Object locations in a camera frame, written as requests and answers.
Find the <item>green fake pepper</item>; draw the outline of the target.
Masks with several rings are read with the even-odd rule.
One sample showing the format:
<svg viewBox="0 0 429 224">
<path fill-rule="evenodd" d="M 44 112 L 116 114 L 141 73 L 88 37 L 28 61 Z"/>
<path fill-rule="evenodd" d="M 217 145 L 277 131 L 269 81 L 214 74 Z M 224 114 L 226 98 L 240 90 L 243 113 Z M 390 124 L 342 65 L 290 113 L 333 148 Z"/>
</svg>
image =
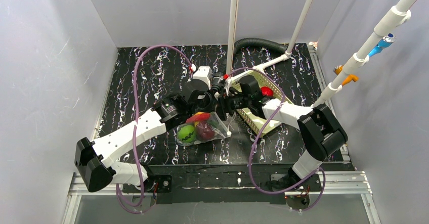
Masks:
<svg viewBox="0 0 429 224">
<path fill-rule="evenodd" d="M 208 123 L 213 127 L 213 128 L 219 128 L 220 127 L 220 123 L 222 121 L 217 117 L 217 116 L 211 116 L 210 119 L 208 120 Z"/>
</svg>

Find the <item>dark red fake fruit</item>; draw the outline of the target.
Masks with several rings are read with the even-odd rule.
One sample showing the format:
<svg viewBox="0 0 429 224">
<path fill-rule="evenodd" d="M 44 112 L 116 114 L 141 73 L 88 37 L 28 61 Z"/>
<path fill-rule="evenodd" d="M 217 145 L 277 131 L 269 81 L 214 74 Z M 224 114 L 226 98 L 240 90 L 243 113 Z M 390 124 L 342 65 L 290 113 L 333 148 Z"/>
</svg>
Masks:
<svg viewBox="0 0 429 224">
<path fill-rule="evenodd" d="M 197 138 L 201 141 L 209 141 L 214 138 L 215 131 L 207 121 L 200 121 L 195 126 Z"/>
</svg>

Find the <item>red fake apple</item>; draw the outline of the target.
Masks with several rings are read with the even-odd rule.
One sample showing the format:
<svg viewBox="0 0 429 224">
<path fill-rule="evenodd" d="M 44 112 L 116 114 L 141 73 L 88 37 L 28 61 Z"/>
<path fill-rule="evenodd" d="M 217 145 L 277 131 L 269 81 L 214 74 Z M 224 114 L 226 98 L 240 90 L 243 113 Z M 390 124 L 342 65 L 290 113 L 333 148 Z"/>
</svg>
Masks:
<svg viewBox="0 0 429 224">
<path fill-rule="evenodd" d="M 262 86 L 260 89 L 261 89 L 262 95 L 267 96 L 267 97 L 273 97 L 274 96 L 274 91 L 271 88 L 269 88 L 267 86 Z"/>
</svg>

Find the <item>clear zip top bag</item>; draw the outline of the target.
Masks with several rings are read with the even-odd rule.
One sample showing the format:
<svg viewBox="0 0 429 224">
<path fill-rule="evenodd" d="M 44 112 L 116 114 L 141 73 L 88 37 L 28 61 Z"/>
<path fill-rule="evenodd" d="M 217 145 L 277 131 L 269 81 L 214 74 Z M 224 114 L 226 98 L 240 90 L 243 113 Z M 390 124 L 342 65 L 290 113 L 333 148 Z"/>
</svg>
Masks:
<svg viewBox="0 0 429 224">
<path fill-rule="evenodd" d="M 231 135 L 216 112 L 197 112 L 176 128 L 176 143 L 187 147 L 224 140 Z"/>
</svg>

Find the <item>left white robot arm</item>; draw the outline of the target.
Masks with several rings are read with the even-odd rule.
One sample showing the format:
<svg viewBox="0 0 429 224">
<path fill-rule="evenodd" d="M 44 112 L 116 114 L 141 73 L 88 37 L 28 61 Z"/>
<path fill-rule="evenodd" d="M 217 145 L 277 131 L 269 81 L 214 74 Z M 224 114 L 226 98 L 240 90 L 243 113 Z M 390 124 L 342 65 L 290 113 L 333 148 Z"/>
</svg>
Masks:
<svg viewBox="0 0 429 224">
<path fill-rule="evenodd" d="M 215 90 L 198 79 L 187 82 L 181 91 L 157 101 L 141 116 L 101 138 L 77 141 L 74 164 L 87 190 L 98 192 L 110 184 L 130 184 L 144 189 L 150 176 L 148 167 L 118 159 L 137 145 L 163 135 L 183 124 L 197 112 L 213 112 L 217 106 Z"/>
</svg>

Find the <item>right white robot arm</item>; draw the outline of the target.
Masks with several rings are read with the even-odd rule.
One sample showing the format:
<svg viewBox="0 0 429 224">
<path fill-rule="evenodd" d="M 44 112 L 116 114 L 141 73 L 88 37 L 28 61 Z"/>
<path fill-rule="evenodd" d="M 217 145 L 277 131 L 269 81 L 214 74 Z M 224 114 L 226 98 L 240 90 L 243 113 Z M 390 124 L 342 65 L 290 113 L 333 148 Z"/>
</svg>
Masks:
<svg viewBox="0 0 429 224">
<path fill-rule="evenodd" d="M 273 192 L 304 182 L 306 177 L 317 171 L 322 162 L 348 141 L 347 133 L 325 104 L 304 107 L 282 102 L 274 97 L 270 88 L 260 87 L 251 75 L 241 78 L 239 85 L 240 90 L 220 90 L 219 115 L 247 108 L 266 122 L 275 120 L 298 129 L 305 145 L 304 153 L 286 176 L 268 184 Z"/>
</svg>

